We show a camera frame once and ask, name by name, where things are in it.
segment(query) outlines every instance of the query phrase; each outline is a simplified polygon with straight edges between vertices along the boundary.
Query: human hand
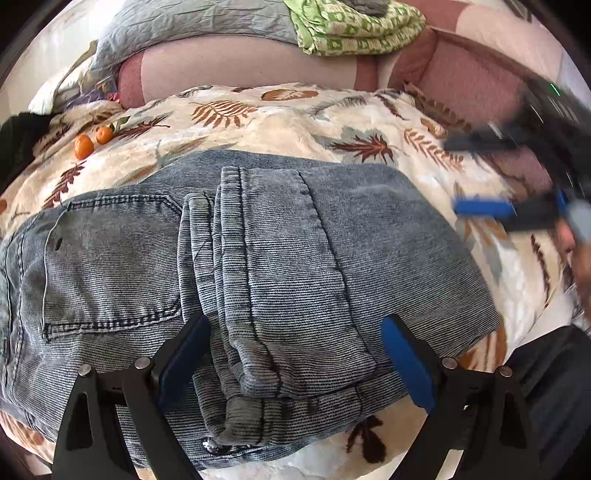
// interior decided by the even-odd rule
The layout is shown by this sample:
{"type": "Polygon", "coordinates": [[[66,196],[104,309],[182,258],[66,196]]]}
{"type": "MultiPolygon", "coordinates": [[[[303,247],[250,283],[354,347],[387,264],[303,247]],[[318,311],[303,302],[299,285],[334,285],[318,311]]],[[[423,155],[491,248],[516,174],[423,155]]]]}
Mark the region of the human hand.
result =
{"type": "Polygon", "coordinates": [[[556,225],[560,245],[565,251],[573,251],[571,268],[577,283],[577,292],[584,305],[586,316],[591,320],[591,243],[578,245],[568,223],[560,220],[556,225]]]}

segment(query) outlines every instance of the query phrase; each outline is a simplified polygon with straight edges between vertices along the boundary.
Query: bolt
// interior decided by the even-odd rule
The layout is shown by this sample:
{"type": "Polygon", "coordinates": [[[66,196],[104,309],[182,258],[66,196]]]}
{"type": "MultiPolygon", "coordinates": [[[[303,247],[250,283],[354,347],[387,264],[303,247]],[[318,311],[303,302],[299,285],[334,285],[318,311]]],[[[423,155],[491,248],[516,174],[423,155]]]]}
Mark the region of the bolt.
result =
{"type": "Polygon", "coordinates": [[[457,360],[455,358],[450,357],[450,356],[443,358],[441,360],[441,364],[449,370],[453,370],[453,369],[457,368],[457,360]]]}
{"type": "Polygon", "coordinates": [[[150,362],[151,360],[147,356],[141,356],[135,361],[134,365],[138,370],[143,370],[150,366],[150,362]]]}
{"type": "Polygon", "coordinates": [[[214,439],[209,438],[202,442],[203,447],[212,455],[226,455],[232,448],[229,445],[220,445],[214,439]]]}
{"type": "Polygon", "coordinates": [[[513,375],[513,370],[510,367],[506,366],[506,365],[501,365],[499,367],[499,373],[503,377],[509,378],[511,375],[513,375]]]}
{"type": "Polygon", "coordinates": [[[92,367],[89,364],[82,364],[78,369],[78,375],[85,377],[92,371],[92,367]]]}

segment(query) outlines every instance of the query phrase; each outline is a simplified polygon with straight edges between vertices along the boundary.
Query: orange fruit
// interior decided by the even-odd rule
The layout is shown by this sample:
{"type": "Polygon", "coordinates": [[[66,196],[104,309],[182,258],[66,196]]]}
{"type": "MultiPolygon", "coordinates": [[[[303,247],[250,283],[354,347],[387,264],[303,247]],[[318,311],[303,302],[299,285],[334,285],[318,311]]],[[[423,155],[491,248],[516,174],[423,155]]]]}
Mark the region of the orange fruit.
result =
{"type": "Polygon", "coordinates": [[[113,139],[113,131],[109,127],[100,127],[96,131],[96,141],[101,145],[109,143],[113,139]]]}
{"type": "Polygon", "coordinates": [[[88,135],[78,135],[74,140],[74,155],[78,160],[88,157],[94,150],[95,146],[88,135]]]}

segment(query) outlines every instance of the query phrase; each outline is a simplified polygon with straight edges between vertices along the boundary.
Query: leaf pattern blanket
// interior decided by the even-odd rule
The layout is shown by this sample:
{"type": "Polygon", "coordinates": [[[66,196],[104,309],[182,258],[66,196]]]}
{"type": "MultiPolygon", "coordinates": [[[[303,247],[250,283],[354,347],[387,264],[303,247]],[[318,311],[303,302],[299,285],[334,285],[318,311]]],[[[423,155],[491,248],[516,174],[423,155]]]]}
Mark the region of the leaf pattern blanket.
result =
{"type": "MultiPolygon", "coordinates": [[[[563,264],[546,232],[508,235],[490,219],[455,216],[455,196],[514,194],[480,157],[442,148],[449,131],[470,128],[412,86],[405,92],[373,93],[300,84],[201,86],[128,111],[107,101],[80,105],[52,119],[50,132],[35,147],[35,161],[0,197],[0,234],[9,235],[30,215],[74,195],[137,183],[194,150],[230,148],[329,162],[384,163],[402,171],[447,219],[482,271],[503,325],[460,361],[491,371],[519,345],[550,302],[565,295],[563,264]],[[120,125],[116,137],[77,160],[74,137],[85,132],[94,138],[100,126],[111,123],[120,125]]],[[[424,412],[405,398],[351,431],[290,457],[205,471],[203,476],[357,478],[385,462],[399,462],[423,420],[424,412]]],[[[39,434],[6,414],[0,423],[18,443],[52,460],[54,446],[39,434]]],[[[394,467],[386,468],[385,478],[394,467]]],[[[149,478],[151,472],[140,474],[149,478]]]]}

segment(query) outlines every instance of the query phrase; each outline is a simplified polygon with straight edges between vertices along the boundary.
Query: stitching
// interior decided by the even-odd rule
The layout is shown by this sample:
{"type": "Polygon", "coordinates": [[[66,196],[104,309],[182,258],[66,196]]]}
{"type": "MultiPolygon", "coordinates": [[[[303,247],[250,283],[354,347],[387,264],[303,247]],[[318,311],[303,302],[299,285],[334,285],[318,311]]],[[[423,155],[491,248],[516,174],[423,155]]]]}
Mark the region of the stitching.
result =
{"type": "Polygon", "coordinates": [[[70,202],[68,204],[68,210],[76,210],[80,208],[94,208],[107,205],[118,205],[121,203],[130,203],[132,201],[149,201],[155,203],[163,203],[167,205],[174,213],[179,216],[182,213],[182,208],[170,198],[162,195],[117,195],[111,197],[99,197],[89,200],[80,200],[78,202],[70,202]]]}
{"type": "Polygon", "coordinates": [[[378,368],[378,363],[375,360],[374,356],[372,355],[371,351],[369,350],[369,348],[367,346],[367,343],[365,343],[365,340],[364,340],[363,336],[359,333],[359,329],[357,328],[357,325],[353,321],[353,310],[351,308],[351,299],[350,299],[350,296],[349,296],[349,289],[347,288],[347,282],[346,282],[346,279],[345,279],[345,272],[343,272],[343,269],[340,267],[339,261],[336,258],[335,249],[333,247],[332,242],[330,241],[330,238],[328,236],[328,232],[326,231],[326,228],[324,227],[324,222],[322,221],[322,218],[320,217],[320,212],[318,211],[318,208],[317,208],[316,203],[314,201],[314,196],[312,195],[312,192],[310,190],[310,187],[308,187],[308,184],[304,180],[304,177],[301,175],[301,172],[299,170],[297,170],[297,174],[299,175],[302,183],[305,185],[306,189],[308,190],[308,195],[310,196],[310,200],[312,201],[312,205],[314,207],[314,210],[316,211],[316,215],[318,217],[318,221],[320,222],[320,226],[322,227],[322,230],[324,231],[324,235],[326,237],[326,243],[329,246],[329,251],[330,251],[330,253],[331,253],[331,255],[332,255],[332,257],[333,257],[333,259],[335,261],[335,270],[337,272],[339,272],[339,274],[340,274],[340,276],[341,276],[341,278],[343,280],[343,296],[345,297],[345,301],[347,302],[347,308],[348,308],[348,311],[349,311],[349,318],[351,319],[351,325],[353,326],[353,328],[355,329],[355,332],[357,333],[357,336],[359,337],[359,339],[363,343],[363,348],[365,348],[365,352],[374,361],[374,371],[372,372],[372,375],[373,375],[375,373],[376,369],[378,368]]]}
{"type": "Polygon", "coordinates": [[[25,274],[25,268],[24,268],[24,264],[22,261],[22,245],[25,242],[25,236],[27,235],[28,231],[33,227],[33,224],[37,221],[37,219],[39,218],[39,216],[41,215],[41,212],[38,212],[33,219],[31,220],[31,223],[29,223],[27,225],[27,227],[23,230],[21,237],[19,239],[18,242],[18,248],[17,248],[17,260],[18,260],[18,271],[20,273],[20,280],[22,282],[22,276],[25,274]]]}
{"type": "MultiPolygon", "coordinates": [[[[252,332],[254,334],[255,340],[257,342],[259,342],[265,348],[265,351],[267,353],[267,359],[269,360],[269,367],[271,368],[273,373],[277,376],[277,389],[275,390],[275,395],[274,395],[274,397],[277,398],[279,396],[279,393],[281,392],[281,387],[283,386],[283,380],[281,379],[281,374],[279,372],[279,366],[277,365],[277,363],[275,363],[275,359],[271,355],[271,351],[269,350],[269,347],[267,347],[267,345],[259,338],[259,336],[256,332],[255,319],[252,316],[251,285],[250,285],[250,275],[248,274],[248,252],[246,250],[246,225],[245,225],[245,221],[244,221],[244,202],[243,202],[243,198],[242,198],[242,195],[243,195],[242,169],[240,167],[238,167],[238,190],[239,190],[238,193],[239,193],[239,198],[240,198],[240,218],[242,219],[242,244],[244,245],[244,248],[243,248],[244,261],[246,263],[245,275],[246,275],[246,290],[248,293],[248,316],[249,316],[249,320],[251,323],[251,328],[252,328],[252,332]]],[[[265,410],[264,410],[264,408],[262,408],[261,409],[261,424],[259,425],[259,435],[260,435],[261,439],[264,434],[264,431],[263,431],[263,427],[265,425],[264,414],[265,414],[265,410]]]]}
{"type": "Polygon", "coordinates": [[[47,238],[45,239],[45,245],[43,247],[43,269],[45,273],[45,286],[43,288],[43,299],[41,300],[41,335],[44,336],[47,340],[49,340],[46,334],[46,323],[45,323],[45,300],[47,299],[47,285],[49,284],[49,279],[47,278],[47,245],[49,245],[49,239],[53,231],[57,228],[57,224],[60,222],[61,217],[63,217],[68,211],[70,210],[70,205],[60,213],[60,216],[57,218],[56,222],[53,224],[49,233],[47,234],[47,238]]]}
{"type": "MultiPolygon", "coordinates": [[[[19,268],[20,268],[20,284],[18,286],[18,305],[17,305],[17,317],[18,317],[18,333],[17,333],[17,344],[15,345],[14,348],[14,369],[13,369],[13,375],[14,378],[17,377],[18,375],[18,367],[21,363],[21,354],[22,354],[22,342],[24,339],[24,328],[22,327],[22,315],[21,315],[21,308],[22,308],[22,278],[24,276],[24,264],[22,262],[22,245],[25,242],[25,236],[26,234],[29,232],[29,230],[33,227],[33,224],[35,224],[35,222],[37,221],[37,219],[41,216],[41,212],[38,212],[34,217],[33,220],[31,220],[31,223],[29,223],[29,225],[27,226],[27,228],[25,228],[25,230],[23,231],[22,235],[21,235],[21,239],[19,242],[19,246],[17,248],[17,260],[19,262],[19,268]]],[[[12,397],[13,399],[16,399],[16,382],[12,383],[12,397]]]]}
{"type": "Polygon", "coordinates": [[[10,302],[10,282],[8,280],[8,249],[12,245],[12,241],[14,240],[16,232],[13,232],[10,236],[10,240],[6,244],[6,249],[4,250],[4,280],[6,281],[6,297],[7,297],[7,305],[8,305],[8,336],[6,338],[6,359],[4,363],[4,388],[8,385],[8,364],[10,363],[10,336],[12,335],[12,305],[10,302]]]}
{"type": "Polygon", "coordinates": [[[177,297],[174,303],[165,309],[155,312],[154,314],[145,315],[143,317],[126,318],[125,320],[109,320],[103,322],[74,322],[61,323],[54,325],[48,323],[44,326],[43,335],[50,340],[50,335],[58,335],[60,333],[68,335],[69,333],[96,333],[100,330],[115,330],[118,328],[136,327],[148,325],[150,323],[157,323],[162,320],[173,317],[180,310],[180,298],[177,297]]]}
{"type": "MultiPolygon", "coordinates": [[[[145,195],[145,194],[136,194],[136,195],[117,195],[117,196],[109,196],[109,197],[99,197],[89,200],[81,200],[79,202],[69,202],[66,210],[64,210],[60,216],[57,218],[54,226],[51,228],[47,235],[46,244],[44,248],[44,257],[47,255],[47,245],[49,242],[49,238],[51,236],[52,231],[57,227],[59,220],[61,217],[70,211],[74,211],[76,209],[84,209],[84,208],[94,208],[97,206],[108,206],[108,205],[119,205],[121,203],[131,203],[133,201],[136,202],[146,202],[152,201],[155,203],[162,203],[167,205],[173,213],[176,213],[177,216],[180,216],[182,213],[182,209],[180,206],[169,199],[168,197],[162,195],[145,195]]],[[[75,334],[75,333],[98,333],[101,330],[114,330],[120,328],[129,328],[135,326],[142,326],[148,325],[151,323],[160,322],[166,318],[170,318],[174,316],[180,310],[180,297],[177,297],[174,303],[170,307],[165,307],[164,309],[160,310],[159,312],[155,312],[154,314],[149,314],[146,316],[140,317],[133,317],[127,318],[125,320],[111,320],[108,322],[74,322],[74,323],[61,323],[59,325],[53,325],[51,323],[46,323],[45,321],[45,303],[47,297],[47,286],[48,286],[48,278],[47,278],[47,263],[44,263],[45,266],[45,289],[43,292],[43,303],[41,306],[41,334],[46,339],[47,342],[51,340],[50,337],[52,336],[64,336],[68,334],[75,334]]]]}

